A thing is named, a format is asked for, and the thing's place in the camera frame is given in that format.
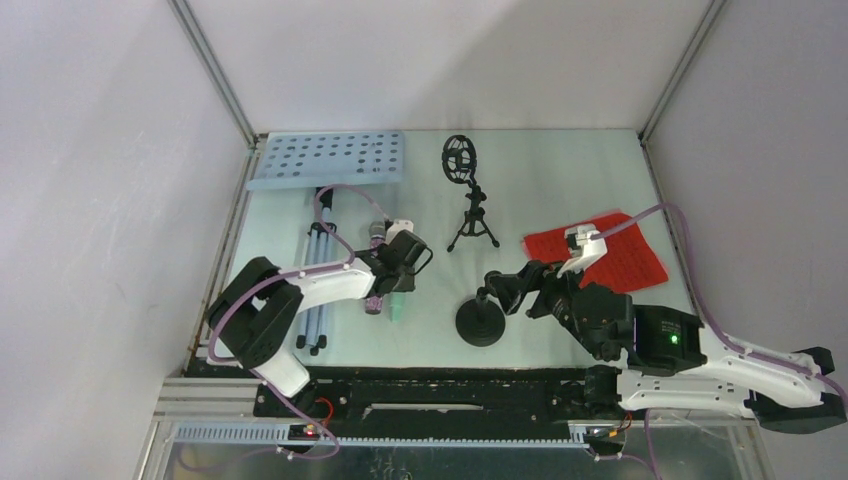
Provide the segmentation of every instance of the perforated tray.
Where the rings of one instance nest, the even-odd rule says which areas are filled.
[[[248,190],[368,185],[403,179],[400,131],[271,133]]]

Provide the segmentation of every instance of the mini tripod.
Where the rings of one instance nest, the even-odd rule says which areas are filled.
[[[489,238],[492,239],[492,245],[495,248],[500,247],[500,242],[495,239],[492,231],[489,230],[489,226],[486,225],[486,221],[483,220],[486,210],[480,206],[480,203],[484,202],[487,197],[480,185],[477,184],[477,180],[474,179],[474,173],[477,170],[477,151],[468,137],[454,135],[448,138],[442,149],[442,168],[448,180],[453,183],[464,183],[471,188],[471,193],[465,194],[465,198],[471,200],[471,208],[465,211],[465,222],[459,227],[456,236],[448,246],[448,252],[453,251],[459,237],[489,235]],[[480,222],[483,226],[480,231],[477,231],[477,222]]]

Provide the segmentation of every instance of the green object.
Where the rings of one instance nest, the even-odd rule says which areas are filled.
[[[403,315],[403,305],[406,303],[406,295],[403,293],[393,293],[389,295],[389,311],[391,313],[392,322],[399,322]]]

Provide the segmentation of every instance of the white table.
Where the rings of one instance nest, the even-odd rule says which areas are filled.
[[[441,150],[452,134],[463,133],[478,154],[477,180],[488,200],[486,222],[501,243],[488,237],[460,238],[445,249],[469,207],[464,185],[442,172]],[[404,181],[364,187],[392,216],[410,219],[435,258],[407,294],[401,321],[364,312],[364,301],[333,304],[328,347],[318,356],[295,349],[294,325],[285,346],[305,365],[365,367],[533,368],[589,366],[591,356],[552,317],[507,317],[506,332],[485,348],[465,343],[454,314],[482,285],[490,270],[517,272],[527,262],[520,241],[541,232],[621,209],[636,213],[657,203],[657,194],[636,134],[630,130],[408,131]],[[231,276],[256,256],[282,268],[300,265],[312,223],[314,189],[251,194]],[[368,246],[368,226],[378,217],[356,194],[339,191],[333,221],[355,249]],[[669,271],[663,285],[633,294],[636,303],[661,304],[691,312],[691,305],[662,215],[640,223],[648,244]],[[342,248],[336,249],[339,258]],[[529,295],[529,308],[535,294]]]

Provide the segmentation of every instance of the wall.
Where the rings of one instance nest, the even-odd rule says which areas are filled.
[[[848,3],[730,2],[651,152],[726,330],[833,350],[848,386]],[[848,478],[848,426],[765,433],[778,478]]]
[[[258,132],[641,128],[708,0],[203,0]]]
[[[167,2],[0,3],[3,478],[130,478],[245,147]]]

